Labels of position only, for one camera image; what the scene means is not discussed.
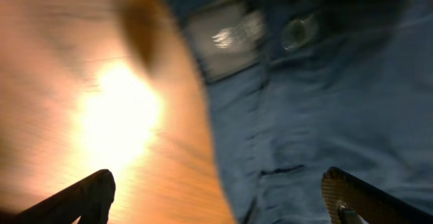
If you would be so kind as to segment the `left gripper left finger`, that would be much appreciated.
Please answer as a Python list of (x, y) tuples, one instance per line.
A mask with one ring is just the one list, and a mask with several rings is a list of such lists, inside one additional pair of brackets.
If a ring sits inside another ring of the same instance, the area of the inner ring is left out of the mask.
[(108, 169), (102, 169), (22, 211), (15, 224), (107, 224), (116, 183)]

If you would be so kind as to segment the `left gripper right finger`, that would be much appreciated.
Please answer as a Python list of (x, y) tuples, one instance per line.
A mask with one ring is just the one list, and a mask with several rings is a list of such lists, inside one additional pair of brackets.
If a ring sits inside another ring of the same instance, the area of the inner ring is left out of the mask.
[(337, 167), (323, 174), (321, 194), (333, 224), (432, 223), (432, 215)]

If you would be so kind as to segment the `navy blue shorts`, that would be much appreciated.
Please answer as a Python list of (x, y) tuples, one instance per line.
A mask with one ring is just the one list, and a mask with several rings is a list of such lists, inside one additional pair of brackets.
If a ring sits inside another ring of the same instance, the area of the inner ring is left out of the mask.
[(329, 223), (331, 166), (432, 212), (432, 0), (165, 0), (238, 223)]

